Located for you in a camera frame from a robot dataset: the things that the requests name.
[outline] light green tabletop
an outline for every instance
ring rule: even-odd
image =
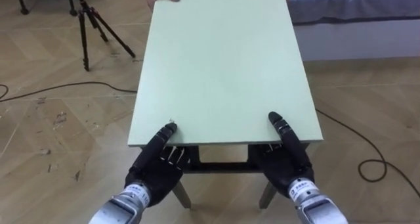
[[[129,146],[170,121],[173,145],[279,141],[270,111],[322,140],[285,0],[157,1]]]

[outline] gray bed sheet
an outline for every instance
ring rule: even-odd
[[[420,16],[420,0],[290,0],[294,23],[323,18],[401,18]]]

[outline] metallic robot arm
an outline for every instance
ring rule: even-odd
[[[346,217],[309,179],[292,182],[289,196],[294,201],[302,224],[347,224]]]
[[[149,202],[148,189],[143,184],[131,184],[107,201],[89,224],[138,224]]]

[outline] black glove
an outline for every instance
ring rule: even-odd
[[[159,204],[171,192],[190,159],[184,147],[165,147],[176,130],[174,123],[162,127],[143,148],[125,178],[125,186],[143,183],[148,188],[149,207]]]
[[[289,198],[288,188],[298,178],[314,181],[314,170],[296,134],[275,112],[270,121],[282,139],[281,144],[251,145],[250,159],[263,171],[278,192]]]
[[[150,191],[149,207],[159,204],[171,192],[181,179],[182,169],[188,160],[189,156],[184,148],[166,147],[159,158],[146,165],[137,179]]]

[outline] electrical cord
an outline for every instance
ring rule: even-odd
[[[117,87],[114,87],[114,86],[110,85],[109,83],[98,82],[98,81],[85,81],[85,82],[79,82],[79,83],[67,83],[67,84],[64,84],[64,85],[58,85],[58,86],[49,87],[49,88],[46,88],[46,89],[37,90],[37,91],[31,92],[31,93],[26,93],[24,95],[11,97],[11,98],[8,98],[8,99],[2,99],[3,97],[6,97],[7,93],[9,92],[9,87],[7,87],[7,85],[0,84],[1,87],[4,87],[6,89],[6,91],[0,96],[0,102],[7,102],[7,101],[14,100],[14,99],[21,99],[23,97],[27,97],[27,96],[30,96],[30,95],[34,95],[34,94],[37,94],[37,93],[42,93],[42,92],[53,90],[53,89],[59,89],[59,88],[62,88],[62,87],[69,87],[69,86],[75,86],[75,85],[88,85],[88,84],[91,84],[91,85],[92,84],[105,85],[105,86],[110,87],[113,90],[120,91],[120,92],[125,92],[125,93],[137,93],[137,91],[135,91],[135,90],[119,89]]]
[[[49,88],[46,88],[46,89],[41,89],[41,90],[38,90],[38,91],[31,92],[31,93],[26,93],[24,95],[20,95],[20,96],[16,96],[16,97],[11,97],[11,98],[8,98],[8,99],[3,99],[3,97],[5,97],[7,95],[7,93],[9,92],[9,87],[7,87],[7,85],[0,84],[1,87],[4,87],[6,89],[6,91],[0,96],[0,102],[11,101],[11,100],[14,100],[14,99],[21,99],[23,97],[27,97],[27,96],[30,96],[30,95],[34,95],[34,94],[37,94],[37,93],[41,93],[41,92],[45,92],[45,91],[49,91],[49,90],[53,90],[53,89],[59,89],[59,88],[62,88],[62,87],[69,87],[69,86],[75,86],[75,85],[88,85],[88,84],[105,85],[105,86],[110,87],[111,89],[114,89],[114,90],[120,91],[120,92],[125,92],[125,93],[137,93],[137,91],[135,91],[135,90],[119,89],[117,87],[114,87],[114,86],[112,86],[112,85],[110,85],[108,83],[104,83],[104,82],[99,82],[99,81],[86,81],[86,82],[79,82],[79,83],[67,83],[67,84],[64,84],[64,85],[58,85],[58,86],[54,86],[54,87],[49,87]],[[333,118],[332,116],[326,114],[325,112],[322,112],[321,110],[318,110],[318,109],[316,109],[316,111],[318,113],[324,115],[325,117],[329,118],[330,120],[338,123],[339,125],[347,128],[348,130],[352,131],[353,133],[357,134],[357,136],[359,136],[360,138],[362,138],[363,140],[365,140],[367,143],[369,143],[369,145],[371,145],[373,147],[373,149],[375,149],[375,151],[378,153],[379,157],[381,158],[380,160],[378,160],[378,159],[368,159],[368,160],[364,160],[363,162],[360,162],[359,163],[359,165],[358,165],[358,173],[359,173],[359,176],[364,181],[367,181],[367,182],[370,182],[370,183],[376,183],[376,182],[382,181],[387,176],[388,166],[390,166],[390,167],[394,168],[395,171],[397,171],[407,181],[407,183],[410,185],[410,187],[413,188],[413,190],[416,193],[416,195],[420,198],[420,192],[419,192],[419,190],[417,190],[417,188],[410,181],[410,179],[407,177],[407,175],[404,174],[404,172],[402,172],[400,169],[398,169],[396,166],[394,166],[390,162],[387,162],[385,160],[385,157],[382,155],[382,152],[377,148],[377,146],[375,144],[373,144],[372,141],[370,141],[364,135],[362,135],[361,133],[359,133],[357,130],[351,128],[350,126],[346,125],[343,122],[340,122],[339,120]],[[376,179],[369,179],[369,178],[367,178],[363,174],[363,172],[362,172],[362,166],[365,165],[366,163],[369,163],[369,162],[378,162],[378,163],[383,164],[383,173],[382,173],[382,175],[380,177],[378,177]]]
[[[397,168],[396,166],[394,166],[392,163],[390,163],[390,162],[387,162],[386,160],[385,160],[385,157],[382,155],[382,152],[379,150],[379,148],[375,145],[375,144],[373,144],[373,142],[372,141],[370,141],[368,138],[366,138],[364,135],[362,135],[361,133],[359,133],[357,130],[355,130],[355,129],[353,129],[353,128],[351,128],[350,126],[348,126],[348,125],[346,125],[346,124],[344,124],[343,122],[340,122],[339,120],[337,120],[337,119],[335,119],[335,118],[333,118],[332,116],[330,116],[330,115],[328,115],[328,114],[326,114],[325,112],[322,112],[321,110],[318,110],[318,109],[315,109],[318,113],[320,113],[320,114],[322,114],[322,115],[324,115],[325,117],[327,117],[327,118],[329,118],[330,120],[332,120],[332,121],[334,121],[334,122],[336,122],[336,123],[338,123],[338,124],[340,124],[340,125],[342,125],[342,126],[344,126],[345,128],[347,128],[347,129],[349,129],[350,131],[352,131],[353,133],[355,133],[355,134],[357,134],[360,138],[362,138],[363,140],[365,140],[367,143],[369,143],[369,145],[371,145],[372,147],[373,147],[373,149],[375,149],[376,150],[376,152],[378,153],[378,155],[379,155],[379,157],[381,157],[381,159],[380,160],[378,160],[378,159],[368,159],[368,160],[364,160],[363,162],[360,162],[359,163],[359,165],[358,165],[358,167],[357,167],[357,170],[358,170],[358,172],[359,172],[359,176],[364,180],[364,181],[367,181],[367,182],[370,182],[370,183],[376,183],[376,182],[378,182],[378,181],[382,181],[386,176],[387,176],[387,173],[388,173],[388,166],[390,166],[390,167],[392,167],[392,168],[394,168],[406,181],[407,181],[407,183],[413,188],[413,190],[414,190],[414,192],[416,193],[416,195],[420,198],[420,192],[419,192],[419,190],[417,190],[417,188],[415,188],[415,186],[414,186],[414,184],[410,181],[410,179],[407,177],[407,175],[406,174],[404,174],[404,172],[402,172],[399,168]],[[376,179],[369,179],[369,178],[367,178],[364,174],[363,174],[363,172],[362,172],[362,166],[364,165],[364,164],[366,164],[366,163],[369,163],[369,162],[379,162],[379,163],[382,163],[383,164],[383,173],[382,173],[382,175],[379,177],[379,178],[376,178]]]

